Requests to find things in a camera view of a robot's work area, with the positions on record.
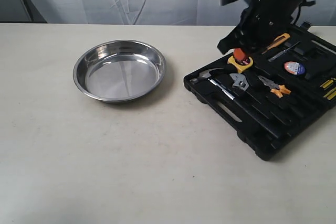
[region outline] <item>pliers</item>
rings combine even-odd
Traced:
[[[263,76],[258,76],[258,78],[265,86],[268,86],[271,89],[271,93],[275,94],[278,98],[284,97],[283,94],[291,94],[291,91],[287,89],[285,85],[276,84]]]

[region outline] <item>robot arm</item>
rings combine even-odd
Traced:
[[[222,0],[222,5],[236,0]],[[222,54],[241,48],[250,55],[268,46],[284,33],[292,22],[292,13],[305,0],[245,0],[249,7],[243,11],[240,23],[224,39],[218,48]]]

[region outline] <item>white table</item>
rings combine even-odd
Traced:
[[[0,25],[0,223],[335,223],[336,110],[273,162],[183,87],[232,27]],[[336,44],[336,28],[311,31]],[[110,106],[72,80],[115,39],[152,44],[167,75]]]

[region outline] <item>screwdriver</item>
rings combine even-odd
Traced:
[[[296,47],[300,42],[295,43],[294,45],[292,45],[291,47],[285,49],[284,51],[281,51],[279,53],[277,53],[275,56],[273,56],[272,58],[270,58],[268,61],[272,62],[276,59],[278,59],[279,57],[281,57],[282,55],[286,54],[289,50],[291,50],[292,48]]]

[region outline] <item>tool kit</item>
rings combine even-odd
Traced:
[[[289,26],[248,62],[228,54],[184,78],[265,161],[336,105],[336,47],[309,27]]]

